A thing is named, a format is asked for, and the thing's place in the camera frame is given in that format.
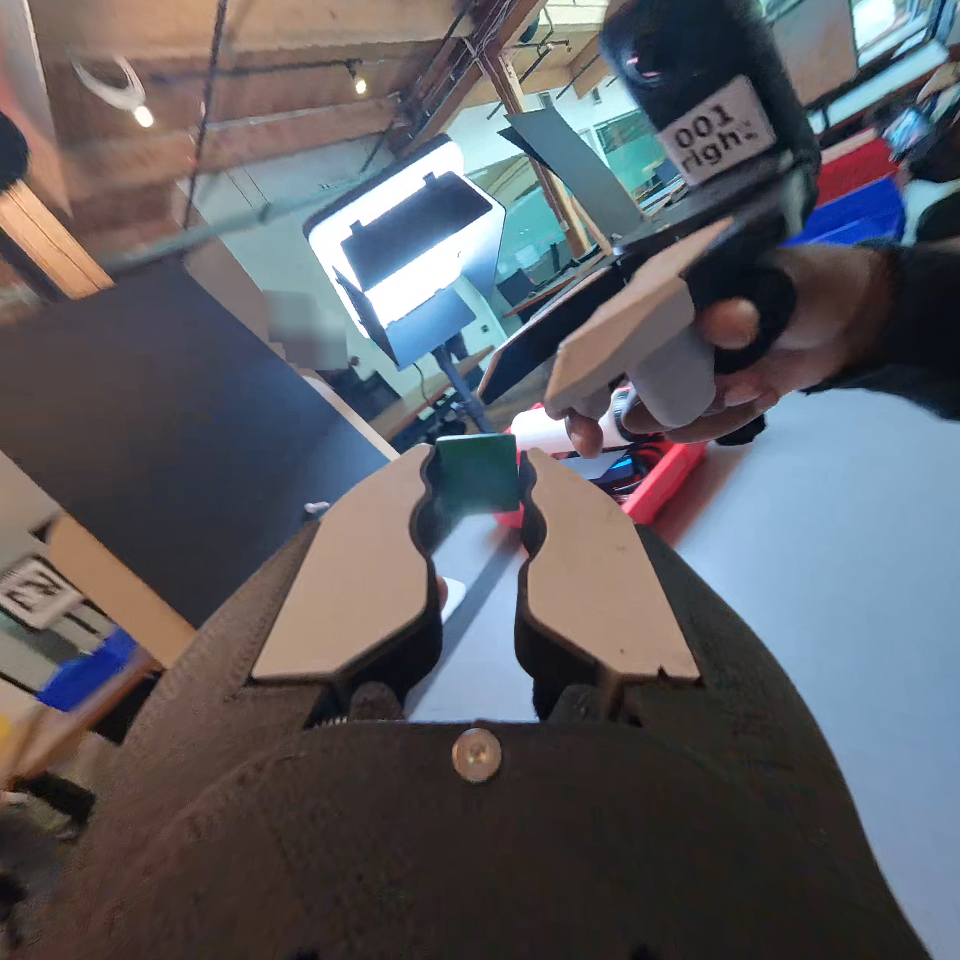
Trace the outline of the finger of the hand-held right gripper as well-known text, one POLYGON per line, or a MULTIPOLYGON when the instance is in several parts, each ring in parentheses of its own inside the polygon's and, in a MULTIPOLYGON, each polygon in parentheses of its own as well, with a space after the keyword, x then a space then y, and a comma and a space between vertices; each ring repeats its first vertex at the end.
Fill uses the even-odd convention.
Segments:
POLYGON ((715 397, 714 349, 694 329, 689 270, 726 239, 723 218, 659 251, 558 347, 544 397, 550 414, 597 419, 625 375, 655 421, 694 421, 715 397))
POLYGON ((497 402, 555 356, 561 342, 621 291, 639 267, 639 258, 606 259, 537 306, 520 330, 490 355, 478 387, 479 401, 486 406, 497 402))

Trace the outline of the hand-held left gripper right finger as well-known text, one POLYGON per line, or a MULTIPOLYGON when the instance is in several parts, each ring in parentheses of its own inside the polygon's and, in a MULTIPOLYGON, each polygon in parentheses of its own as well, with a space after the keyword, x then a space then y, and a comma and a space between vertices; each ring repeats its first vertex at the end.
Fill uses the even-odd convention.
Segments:
POLYGON ((539 449, 520 454, 527 553, 517 581, 514 653, 537 714, 572 687, 601 714, 649 688, 701 691, 700 666, 637 526, 597 486, 539 449))

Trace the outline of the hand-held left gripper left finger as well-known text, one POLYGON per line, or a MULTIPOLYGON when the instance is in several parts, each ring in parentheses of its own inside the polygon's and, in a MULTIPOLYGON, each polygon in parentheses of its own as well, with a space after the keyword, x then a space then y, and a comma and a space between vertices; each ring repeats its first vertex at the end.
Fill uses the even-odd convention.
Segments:
POLYGON ((414 687, 442 650, 438 579, 421 532, 434 448, 413 447, 323 515, 250 670, 263 684, 378 678, 414 687))

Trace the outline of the red plastic bin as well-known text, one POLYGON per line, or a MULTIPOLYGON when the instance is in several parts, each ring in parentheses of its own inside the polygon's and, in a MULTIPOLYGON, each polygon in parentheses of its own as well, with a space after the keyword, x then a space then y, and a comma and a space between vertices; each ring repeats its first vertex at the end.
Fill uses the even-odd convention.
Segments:
POLYGON ((899 163, 873 127, 866 128, 822 153, 815 208, 842 199, 880 180, 895 178, 899 163))
POLYGON ((701 464, 706 454, 706 444, 679 444, 661 433, 641 435, 638 442, 624 449, 601 451, 593 459, 585 459, 577 453, 549 456, 612 499, 633 522, 648 525, 654 522, 701 464), (595 483, 614 462, 626 455, 631 455, 645 467, 645 477, 641 482, 623 488, 595 483))

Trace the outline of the small green block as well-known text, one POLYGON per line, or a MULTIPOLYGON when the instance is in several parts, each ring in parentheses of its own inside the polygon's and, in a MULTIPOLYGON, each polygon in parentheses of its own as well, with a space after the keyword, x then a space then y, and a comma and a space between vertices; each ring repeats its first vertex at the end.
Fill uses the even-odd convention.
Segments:
POLYGON ((454 520, 515 513, 521 507, 519 452, 512 434, 438 438, 430 465, 439 508, 454 520))

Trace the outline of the person's right hand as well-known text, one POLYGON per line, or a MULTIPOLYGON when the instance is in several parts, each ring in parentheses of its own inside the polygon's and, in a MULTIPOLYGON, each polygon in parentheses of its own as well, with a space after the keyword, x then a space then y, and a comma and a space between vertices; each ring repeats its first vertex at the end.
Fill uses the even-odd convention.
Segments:
POLYGON ((815 387, 869 358, 888 320, 892 286, 887 254, 856 246, 794 246, 778 250, 774 266, 797 292, 782 335, 751 367, 715 379, 704 415, 667 430, 632 398, 622 416, 634 434, 663 433, 693 444, 727 436, 765 414, 784 396, 815 387))

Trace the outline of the black light stand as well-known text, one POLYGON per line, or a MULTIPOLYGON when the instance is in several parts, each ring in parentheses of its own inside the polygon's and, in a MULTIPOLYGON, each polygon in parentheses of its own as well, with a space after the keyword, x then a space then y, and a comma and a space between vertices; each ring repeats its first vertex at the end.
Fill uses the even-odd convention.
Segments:
POLYGON ((484 405, 477 396, 474 395, 467 384, 450 349, 446 345, 440 345, 433 349, 431 354, 436 360, 440 371, 447 377, 452 389, 459 397, 460 406, 464 414, 472 421, 480 433, 485 435, 494 434, 496 431, 487 416, 484 405))

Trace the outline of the white bottle black cap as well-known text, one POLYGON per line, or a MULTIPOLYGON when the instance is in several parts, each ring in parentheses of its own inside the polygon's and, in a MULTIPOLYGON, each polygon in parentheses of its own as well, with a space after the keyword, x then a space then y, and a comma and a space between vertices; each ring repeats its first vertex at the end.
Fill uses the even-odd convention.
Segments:
MULTIPOLYGON (((610 396, 606 413, 599 419, 602 430, 602 451, 624 450, 640 441, 642 434, 624 429, 621 414, 629 401, 630 389, 620 387, 610 396)), ((542 450, 545 454, 559 457, 572 455, 576 449, 567 428, 546 414, 543 406, 521 412, 513 419, 508 431, 515 438, 518 451, 542 450)))

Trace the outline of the rolling whiteboard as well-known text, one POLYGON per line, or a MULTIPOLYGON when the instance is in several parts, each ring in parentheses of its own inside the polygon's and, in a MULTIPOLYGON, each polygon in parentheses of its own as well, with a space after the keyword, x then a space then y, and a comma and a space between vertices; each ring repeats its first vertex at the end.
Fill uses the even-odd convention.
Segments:
POLYGON ((858 73, 849 1, 794 2, 774 18, 774 42, 798 101, 809 107, 858 73))

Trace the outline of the studio light panel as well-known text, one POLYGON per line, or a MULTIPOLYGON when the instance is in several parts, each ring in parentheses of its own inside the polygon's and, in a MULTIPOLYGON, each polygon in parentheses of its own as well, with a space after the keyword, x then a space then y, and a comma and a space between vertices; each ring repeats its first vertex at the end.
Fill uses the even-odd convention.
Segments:
POLYGON ((398 370, 443 347, 491 306, 506 220, 439 134, 303 224, 349 317, 398 370))

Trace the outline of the black flag panel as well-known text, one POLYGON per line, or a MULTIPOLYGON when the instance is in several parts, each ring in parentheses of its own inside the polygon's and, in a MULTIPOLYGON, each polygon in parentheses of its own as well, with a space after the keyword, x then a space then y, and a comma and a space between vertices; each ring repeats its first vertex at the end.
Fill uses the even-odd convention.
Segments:
POLYGON ((555 108, 509 113, 507 120, 500 137, 555 174, 607 240, 618 244, 644 226, 616 174, 555 108))

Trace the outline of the black wood-framed board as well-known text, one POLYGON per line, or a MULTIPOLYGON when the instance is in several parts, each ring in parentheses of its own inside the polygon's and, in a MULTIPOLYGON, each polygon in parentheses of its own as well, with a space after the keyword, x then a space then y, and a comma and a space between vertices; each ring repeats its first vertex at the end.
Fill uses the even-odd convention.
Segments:
POLYGON ((162 666, 302 527, 398 457, 178 263, 2 325, 1 447, 54 566, 162 666))

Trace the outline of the black-white marker sign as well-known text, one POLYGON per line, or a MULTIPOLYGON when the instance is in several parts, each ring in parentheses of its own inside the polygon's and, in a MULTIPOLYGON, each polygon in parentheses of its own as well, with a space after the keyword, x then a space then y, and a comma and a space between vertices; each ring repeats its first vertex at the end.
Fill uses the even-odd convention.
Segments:
POLYGON ((2 612, 31 631, 51 628, 84 601, 84 594, 42 556, 25 556, 2 570, 2 612))

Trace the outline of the metal sprinkler pipe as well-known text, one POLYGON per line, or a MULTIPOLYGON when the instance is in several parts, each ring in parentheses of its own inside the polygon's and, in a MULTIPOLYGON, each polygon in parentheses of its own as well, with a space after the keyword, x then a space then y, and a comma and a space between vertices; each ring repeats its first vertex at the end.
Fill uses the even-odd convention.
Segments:
POLYGON ((181 230, 177 234, 151 244, 98 255, 95 260, 103 270, 114 276, 159 262, 164 258, 185 254, 214 238, 258 229, 296 211, 316 208, 319 203, 318 196, 269 202, 246 214, 236 215, 219 223, 208 223, 181 230))

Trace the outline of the black metal pole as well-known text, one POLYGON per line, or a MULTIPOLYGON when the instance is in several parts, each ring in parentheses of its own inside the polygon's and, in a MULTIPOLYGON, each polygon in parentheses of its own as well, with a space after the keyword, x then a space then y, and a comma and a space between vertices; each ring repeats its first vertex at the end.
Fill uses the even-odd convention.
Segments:
POLYGON ((229 10, 229 1, 218 1, 215 8, 215 17, 213 30, 209 46, 207 66, 203 76, 201 97, 199 101, 199 120, 194 138, 194 154, 190 163, 190 174, 187 184, 186 200, 181 220, 181 228, 187 231, 191 226, 191 219, 194 210, 194 201, 200 176, 200 168, 206 149, 208 130, 210 125, 210 112, 213 105, 214 86, 217 79, 217 71, 221 58, 224 33, 227 23, 229 10))

